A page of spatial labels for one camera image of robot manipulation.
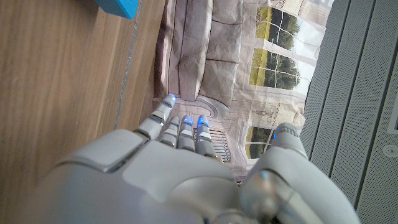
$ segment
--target window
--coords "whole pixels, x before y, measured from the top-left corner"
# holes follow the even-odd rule
[[[319,49],[323,34],[293,15],[266,6],[257,8],[256,37],[296,54],[313,58],[314,52]]]
[[[273,129],[257,128],[250,126],[246,134],[245,151],[249,159],[257,159],[270,148],[274,138]]]
[[[300,82],[310,83],[300,76],[295,60],[265,49],[254,49],[250,85],[293,90]]]
[[[294,49],[294,41],[302,21],[273,7],[258,7],[256,37],[268,40],[287,50]]]

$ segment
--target tree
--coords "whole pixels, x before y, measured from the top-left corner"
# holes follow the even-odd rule
[[[253,127],[251,141],[267,142],[270,133],[270,129]],[[252,159],[260,158],[261,154],[264,153],[264,146],[264,144],[251,144],[249,147],[250,157]]]
[[[300,82],[300,79],[296,81],[296,77],[294,76],[300,75],[295,66],[296,64],[291,58],[268,52],[266,67],[271,70],[276,70],[276,73],[271,70],[264,71],[264,86],[292,90]]]

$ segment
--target wooden floor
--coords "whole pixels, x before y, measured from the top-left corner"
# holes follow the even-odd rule
[[[150,110],[164,2],[143,0],[131,46],[135,20],[94,0],[0,1],[0,223],[55,161]]]

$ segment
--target robotic finger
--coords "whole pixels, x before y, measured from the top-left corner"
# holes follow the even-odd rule
[[[198,154],[216,159],[216,152],[211,141],[208,120],[205,115],[198,118],[196,149]]]
[[[145,119],[135,132],[141,133],[151,140],[155,140],[162,130],[162,126],[169,118],[170,112],[175,104],[175,97],[168,95],[156,110]]]
[[[164,131],[162,137],[160,137],[160,142],[175,148],[177,146],[179,126],[180,119],[177,116],[173,117],[169,123],[169,127]]]
[[[178,136],[177,149],[186,149],[195,152],[195,143],[193,142],[192,118],[185,115],[182,118],[180,134]]]

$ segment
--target gray sofa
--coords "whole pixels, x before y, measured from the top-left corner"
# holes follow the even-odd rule
[[[169,1],[175,1],[169,93],[188,101],[200,95],[228,109],[241,48],[242,1]]]

